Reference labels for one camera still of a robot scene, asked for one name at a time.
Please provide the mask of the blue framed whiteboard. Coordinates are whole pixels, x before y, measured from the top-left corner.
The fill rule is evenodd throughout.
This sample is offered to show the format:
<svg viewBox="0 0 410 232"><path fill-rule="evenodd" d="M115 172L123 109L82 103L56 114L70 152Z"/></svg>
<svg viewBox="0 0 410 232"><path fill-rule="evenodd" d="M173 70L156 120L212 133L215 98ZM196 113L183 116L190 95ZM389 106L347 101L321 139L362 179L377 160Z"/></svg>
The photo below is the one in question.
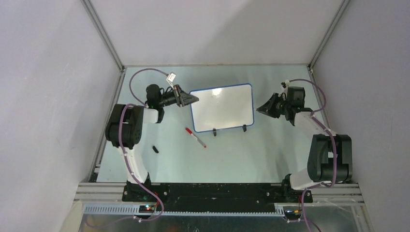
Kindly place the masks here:
<svg viewBox="0 0 410 232"><path fill-rule="evenodd" d="M199 100L190 105L196 133L254 124L253 86L250 83L210 87L190 91Z"/></svg>

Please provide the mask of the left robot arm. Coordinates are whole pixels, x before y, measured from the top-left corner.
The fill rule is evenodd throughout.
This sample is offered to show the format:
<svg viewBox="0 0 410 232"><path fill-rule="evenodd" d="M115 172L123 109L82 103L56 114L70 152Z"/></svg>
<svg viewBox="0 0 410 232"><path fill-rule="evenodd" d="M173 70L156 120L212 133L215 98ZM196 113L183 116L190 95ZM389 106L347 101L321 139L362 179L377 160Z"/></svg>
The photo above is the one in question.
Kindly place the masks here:
<svg viewBox="0 0 410 232"><path fill-rule="evenodd" d="M198 101L198 97L183 91L180 85L173 85L165 90L151 84L146 88L145 106L115 104L105 128L105 138L123 157L127 180L133 184L139 183L134 189L134 195L139 200L148 201L153 195L153 188L145 183L149 173L139 148L143 125L161 123L166 106L175 104L184 107Z"/></svg>

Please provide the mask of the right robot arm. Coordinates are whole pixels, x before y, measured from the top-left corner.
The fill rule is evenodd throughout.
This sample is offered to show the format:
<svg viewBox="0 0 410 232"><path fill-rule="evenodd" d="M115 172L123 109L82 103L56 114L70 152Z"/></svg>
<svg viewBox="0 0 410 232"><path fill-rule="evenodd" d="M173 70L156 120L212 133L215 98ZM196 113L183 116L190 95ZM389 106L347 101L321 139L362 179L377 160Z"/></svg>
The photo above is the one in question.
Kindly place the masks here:
<svg viewBox="0 0 410 232"><path fill-rule="evenodd" d="M285 117L311 139L306 168L288 175L289 184L281 189L282 198L287 202L298 199L300 190L332 187L351 181L353 174L351 137L338 134L320 122L313 110L305 107L305 97L304 88L285 87L257 108L257 112L272 118Z"/></svg>

